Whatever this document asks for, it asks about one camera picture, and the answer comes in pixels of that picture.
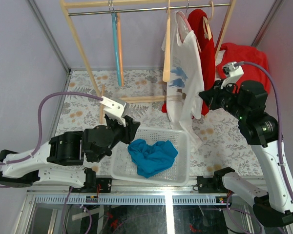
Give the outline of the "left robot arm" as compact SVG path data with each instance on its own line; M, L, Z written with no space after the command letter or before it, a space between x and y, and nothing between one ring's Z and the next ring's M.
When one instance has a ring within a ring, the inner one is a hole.
M40 183L60 184L92 192L97 187L94 163L99 164L118 143L130 144L140 122L125 116L119 124L105 116L106 125L65 132L39 149L0 152L0 188L26 188Z

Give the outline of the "beige wooden hanger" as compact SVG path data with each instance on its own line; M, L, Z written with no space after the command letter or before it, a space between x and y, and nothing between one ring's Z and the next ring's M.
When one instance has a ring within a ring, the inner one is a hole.
M167 1L167 28L165 41L165 57L163 67L163 82L170 81L170 0Z

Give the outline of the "orange hanger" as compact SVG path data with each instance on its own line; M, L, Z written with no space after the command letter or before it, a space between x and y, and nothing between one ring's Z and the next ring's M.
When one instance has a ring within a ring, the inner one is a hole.
M121 86L124 86L125 81L124 81L124 69L123 69L123 49L122 49L122 32L121 32L120 13L117 13L117 33L118 33L118 46L119 46Z

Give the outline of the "white t shirt blue print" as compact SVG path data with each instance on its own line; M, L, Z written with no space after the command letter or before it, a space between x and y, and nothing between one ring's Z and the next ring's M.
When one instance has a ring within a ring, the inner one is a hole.
M171 13L170 32L170 81L167 82L166 104L170 126L185 131L190 149L196 152L202 140L194 132L193 118L200 119L203 100L199 93L204 90L201 59L194 31L188 31L183 19Z

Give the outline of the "blue hanger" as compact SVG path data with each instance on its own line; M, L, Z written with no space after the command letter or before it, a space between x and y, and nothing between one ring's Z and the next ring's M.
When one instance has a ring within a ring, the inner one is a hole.
M114 53L115 53L115 63L116 63L116 74L118 85L122 85L121 80L121 69L120 69L120 60L119 60L119 46L118 46L118 34L117 34L117 15L114 11L113 1L108 1L109 11L112 18L112 34L113 34L113 44L114 44Z

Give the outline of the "floral tablecloth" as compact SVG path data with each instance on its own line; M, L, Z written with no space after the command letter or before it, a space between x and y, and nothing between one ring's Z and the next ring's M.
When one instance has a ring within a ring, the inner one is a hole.
M127 70L125 85L120 87L114 71L94 71L100 90L108 98L162 96L166 84L160 70ZM99 124L99 103L91 98L67 96L62 99L54 135L80 131ZM169 128L162 103L131 104L128 115L142 126ZM190 157L191 176L209 176L214 171L231 167L241 176L261 176L259 162L240 134L237 120L222 109L209 112L192 124L202 140L201 147Z

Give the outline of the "pink wavy hanger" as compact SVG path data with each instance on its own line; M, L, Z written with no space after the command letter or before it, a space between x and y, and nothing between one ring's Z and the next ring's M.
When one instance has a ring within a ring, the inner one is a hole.
M188 11L188 8L189 8L189 0L187 1L186 13ZM185 23L188 31L191 32L192 31L192 28L191 28L191 26L190 26L190 24L189 24L189 22L188 22L188 20L186 18L186 15L183 12L181 12L181 11L177 11L176 14L179 15L183 19L183 21L184 21L184 23Z

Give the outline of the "cream hanger under red shirt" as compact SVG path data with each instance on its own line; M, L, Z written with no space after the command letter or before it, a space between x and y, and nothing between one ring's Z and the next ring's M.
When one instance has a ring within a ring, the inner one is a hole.
M196 9L195 12L198 13L199 22L202 20L202 28L204 31L204 38L210 41L212 39L212 32L210 29L209 22L213 18L214 4L213 4L213 1L211 1L211 0L209 1L209 3L211 5L211 17L210 18L208 18L206 16L206 14L203 13L203 10Z

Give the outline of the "wooden clothes rack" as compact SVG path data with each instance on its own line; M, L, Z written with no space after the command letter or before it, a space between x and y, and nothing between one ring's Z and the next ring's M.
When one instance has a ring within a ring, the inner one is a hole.
M84 51L84 48L82 46L82 43L80 41L77 29L74 25L73 20L71 19L74 16L89 16L89 15L103 15L103 14L117 14L117 13L137 13L137 12L148 12L148 11L161 11L165 10L167 11L167 15L165 16L165 20L167 21L165 23L165 26L163 26L159 22L154 22L154 24L149 24L145 18L142 18L140 21L144 22L147 26L153 28L153 29L159 29L161 36L166 36L165 39L165 47L170 48L170 35L171 32L171 11L172 10L180 10L180 9L197 9L197 8L205 8L205 7L227 7L226 15L224 17L222 28L220 30L217 43L214 48L214 57L217 58L221 44L223 42L225 33L227 31L227 27L229 25L232 12L235 8L236 1L231 0L228 3L220 3L220 4L214 4L212 1L210 1L209 4L206 5L187 5L187 6L171 6L170 3L172 1L170 0L101 0L101 1L83 1L83 2L66 2L64 0L60 1L60 7L62 9L62 12L64 14L64 17L66 19L66 22L70 28L70 31L72 33L73 39L76 43L76 46L80 52L81 58L84 62L85 69L87 70L87 73L89 75L90 81L92 83L92 86L96 92L97 95L100 94L100 90L97 86L97 83L94 79L94 76L92 74L92 69L90 67L88 58L86 56L86 53ZM156 8L138 8L138 9L122 9L122 10L114 10L114 6L125 6L125 5L146 5L146 4L154 4L154 3L165 3L165 7L156 7ZM154 48L155 44L159 44L159 41L157 40L157 36L151 36L150 33L143 30L141 25L139 24L138 19L131 19L129 22L132 23L133 28L129 32L129 36L126 36L125 38L131 38L131 41L127 41L126 45L129 46L131 50L136 49L139 51L142 55L147 54L149 52L150 48Z

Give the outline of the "white plastic laundry basket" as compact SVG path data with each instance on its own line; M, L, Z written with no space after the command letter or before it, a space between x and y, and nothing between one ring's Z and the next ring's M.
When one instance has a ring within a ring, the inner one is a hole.
M190 171L190 141L181 130L139 127L129 144L118 143L111 156L114 179L183 186Z

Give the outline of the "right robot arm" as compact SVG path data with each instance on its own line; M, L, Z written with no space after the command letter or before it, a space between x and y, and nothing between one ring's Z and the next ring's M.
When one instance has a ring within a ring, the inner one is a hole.
M232 191L253 208L265 227L284 227L293 223L293 199L286 187L282 167L286 166L284 149L278 136L277 120L265 112L268 93L262 83L247 80L240 86L225 87L217 80L199 97L211 109L223 108L238 119L238 128L251 146L260 164L267 190L262 190L226 167L214 172L213 187L218 192Z

